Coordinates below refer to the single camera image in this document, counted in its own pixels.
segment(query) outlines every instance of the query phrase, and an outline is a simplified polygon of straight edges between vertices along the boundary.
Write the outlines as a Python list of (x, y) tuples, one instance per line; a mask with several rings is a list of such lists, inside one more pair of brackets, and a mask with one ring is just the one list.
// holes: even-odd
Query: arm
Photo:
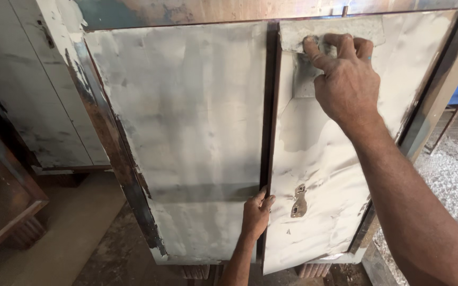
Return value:
[(458, 285), (458, 224), (400, 153), (377, 110), (379, 75), (372, 42), (327, 34), (337, 59), (304, 48), (326, 76), (315, 96), (353, 143), (393, 258), (411, 285)]
[(229, 264), (225, 267), (220, 286), (245, 286), (248, 284), (248, 272), (254, 244), (268, 226), (270, 207), (275, 201), (271, 195), (264, 199), (266, 186), (243, 207), (241, 234)]

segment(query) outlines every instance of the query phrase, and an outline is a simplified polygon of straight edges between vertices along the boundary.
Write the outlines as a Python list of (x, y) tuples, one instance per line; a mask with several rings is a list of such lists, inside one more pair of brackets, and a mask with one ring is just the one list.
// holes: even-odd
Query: hand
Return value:
[(268, 226), (270, 207), (275, 202), (275, 196), (264, 199), (268, 186), (264, 186), (257, 195), (249, 198), (243, 207), (243, 224), (241, 237), (256, 241)]
[(324, 38), (337, 47), (336, 59), (321, 53), (312, 37), (303, 40), (312, 65), (325, 72), (314, 80), (315, 98), (324, 112), (344, 132), (381, 120), (377, 108), (380, 78), (371, 65), (373, 43), (349, 34)]

